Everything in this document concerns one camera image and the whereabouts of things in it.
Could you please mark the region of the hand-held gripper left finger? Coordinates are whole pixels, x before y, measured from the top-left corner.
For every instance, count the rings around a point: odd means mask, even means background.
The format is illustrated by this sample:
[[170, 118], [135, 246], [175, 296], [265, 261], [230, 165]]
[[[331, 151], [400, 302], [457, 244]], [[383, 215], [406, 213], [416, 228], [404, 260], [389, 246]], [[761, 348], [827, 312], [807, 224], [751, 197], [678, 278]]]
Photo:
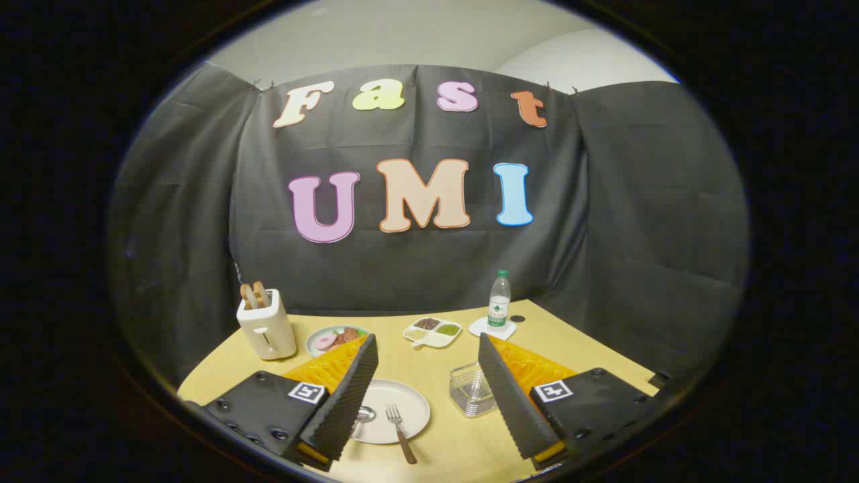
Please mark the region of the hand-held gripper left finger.
[[378, 365], [374, 334], [276, 375], [256, 371], [204, 405], [211, 424], [280, 458], [327, 472], [352, 434]]

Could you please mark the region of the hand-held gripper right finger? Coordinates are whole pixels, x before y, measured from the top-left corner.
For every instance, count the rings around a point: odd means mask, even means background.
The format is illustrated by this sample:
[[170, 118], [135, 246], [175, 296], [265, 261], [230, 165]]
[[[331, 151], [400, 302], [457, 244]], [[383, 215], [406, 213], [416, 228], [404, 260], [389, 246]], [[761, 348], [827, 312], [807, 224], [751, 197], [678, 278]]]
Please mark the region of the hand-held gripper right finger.
[[537, 354], [482, 334], [478, 362], [519, 455], [536, 470], [579, 470], [671, 407], [668, 385], [582, 333], [572, 354]]

